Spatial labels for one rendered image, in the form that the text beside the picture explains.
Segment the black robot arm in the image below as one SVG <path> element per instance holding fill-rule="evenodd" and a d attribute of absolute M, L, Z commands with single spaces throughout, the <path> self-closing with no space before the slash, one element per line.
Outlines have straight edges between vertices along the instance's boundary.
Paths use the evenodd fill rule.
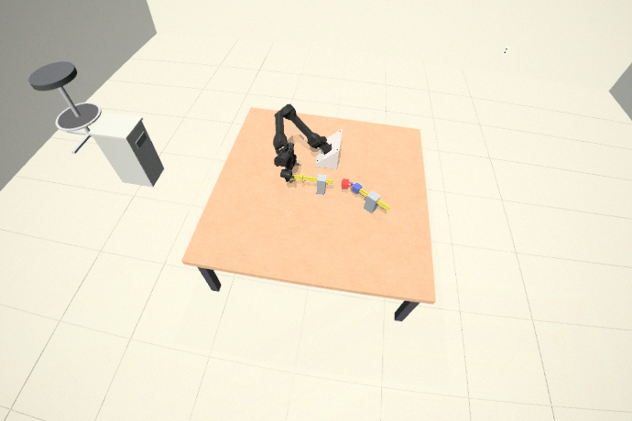
<path fill-rule="evenodd" d="M 319 147 L 324 152 L 324 155 L 332 150 L 332 144 L 327 143 L 326 136 L 320 136 L 319 134 L 312 132 L 311 129 L 297 116 L 296 110 L 291 104 L 285 105 L 282 109 L 280 109 L 280 111 L 275 113 L 274 118 L 275 135 L 273 137 L 273 146 L 277 154 L 277 156 L 274 157 L 274 166 L 285 167 L 289 160 L 294 157 L 294 144 L 288 142 L 287 136 L 284 134 L 284 118 L 290 120 L 300 129 L 300 131 L 307 137 L 307 143 L 311 147 Z"/>

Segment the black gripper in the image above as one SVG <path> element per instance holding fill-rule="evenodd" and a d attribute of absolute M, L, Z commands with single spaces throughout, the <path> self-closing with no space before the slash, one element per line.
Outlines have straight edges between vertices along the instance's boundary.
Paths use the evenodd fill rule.
<path fill-rule="evenodd" d="M 286 165 L 287 169 L 282 169 L 281 172 L 280 172 L 280 176 L 282 178 L 285 178 L 285 180 L 287 182 L 289 182 L 289 180 L 291 179 L 291 176 L 292 176 L 292 171 L 291 170 L 293 169 L 293 167 L 294 167 L 294 165 L 296 163 L 296 159 L 297 159 L 297 156 L 294 155 L 294 157 L 291 158 L 289 160 L 289 162 L 287 163 L 287 165 Z"/>

